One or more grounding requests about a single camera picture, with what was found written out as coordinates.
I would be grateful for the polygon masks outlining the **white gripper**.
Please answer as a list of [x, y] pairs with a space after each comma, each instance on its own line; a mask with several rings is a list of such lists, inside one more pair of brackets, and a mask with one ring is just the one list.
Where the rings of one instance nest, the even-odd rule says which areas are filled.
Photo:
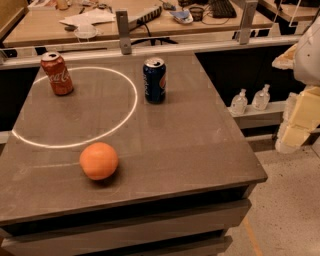
[[299, 94], [290, 93], [285, 102], [283, 121], [277, 133], [275, 148], [288, 154], [298, 150], [320, 125], [320, 17], [272, 66], [294, 71], [296, 80], [307, 86]]

